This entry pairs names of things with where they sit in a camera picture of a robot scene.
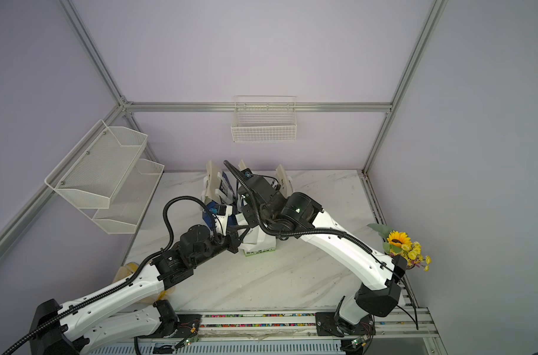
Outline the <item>green white takeout bag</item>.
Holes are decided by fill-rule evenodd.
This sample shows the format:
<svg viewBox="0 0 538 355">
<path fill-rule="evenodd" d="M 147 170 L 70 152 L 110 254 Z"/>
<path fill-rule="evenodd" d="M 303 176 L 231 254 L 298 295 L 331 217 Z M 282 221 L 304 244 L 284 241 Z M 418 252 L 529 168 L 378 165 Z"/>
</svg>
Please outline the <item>green white takeout bag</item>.
<svg viewBox="0 0 538 355">
<path fill-rule="evenodd" d="M 243 214 L 236 216 L 236 222 L 237 226 L 244 227 L 244 231 L 239 232 L 242 242 L 238 250 L 246 257 L 276 250 L 276 238 L 265 234 L 259 226 L 249 227 Z"/>
</svg>

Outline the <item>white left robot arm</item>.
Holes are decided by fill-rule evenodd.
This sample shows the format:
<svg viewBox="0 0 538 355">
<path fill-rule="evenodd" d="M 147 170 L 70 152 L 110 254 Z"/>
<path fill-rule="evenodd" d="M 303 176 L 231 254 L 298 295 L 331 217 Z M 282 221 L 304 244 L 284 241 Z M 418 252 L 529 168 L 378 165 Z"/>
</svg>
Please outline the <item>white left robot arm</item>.
<svg viewBox="0 0 538 355">
<path fill-rule="evenodd" d="M 147 256 L 132 275 L 93 294 L 62 304 L 56 300 L 40 304 L 29 333 L 11 345 L 6 354 L 14 354 L 25 344 L 29 344 L 32 354 L 87 354 L 125 338 L 175 334 L 180 321 L 168 300 L 155 300 L 131 314 L 124 311 L 146 297 L 174 288 L 223 251 L 237 253 L 242 242 L 240 228 L 231 221 L 231 206 L 208 206 L 194 197 L 187 200 L 201 205 L 211 222 L 190 227 L 175 241 L 168 212 L 172 205 L 184 200 L 183 196 L 174 198 L 163 209 L 170 234 L 165 248 Z"/>
</svg>

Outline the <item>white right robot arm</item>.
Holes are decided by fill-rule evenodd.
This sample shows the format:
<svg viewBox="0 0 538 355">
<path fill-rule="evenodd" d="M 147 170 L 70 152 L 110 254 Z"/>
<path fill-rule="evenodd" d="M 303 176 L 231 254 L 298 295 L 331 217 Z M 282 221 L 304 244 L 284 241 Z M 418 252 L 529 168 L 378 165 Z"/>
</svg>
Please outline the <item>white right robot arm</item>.
<svg viewBox="0 0 538 355">
<path fill-rule="evenodd" d="M 345 297 L 336 311 L 336 322 L 354 328 L 367 316 L 386 317 L 398 305 L 400 281 L 406 272 L 403 257 L 390 257 L 341 227 L 323 206 L 302 192 L 285 197 L 264 177 L 239 179 L 239 195 L 253 214 L 252 221 L 267 235 L 295 238 L 326 252 L 348 268 L 361 285 Z"/>
</svg>

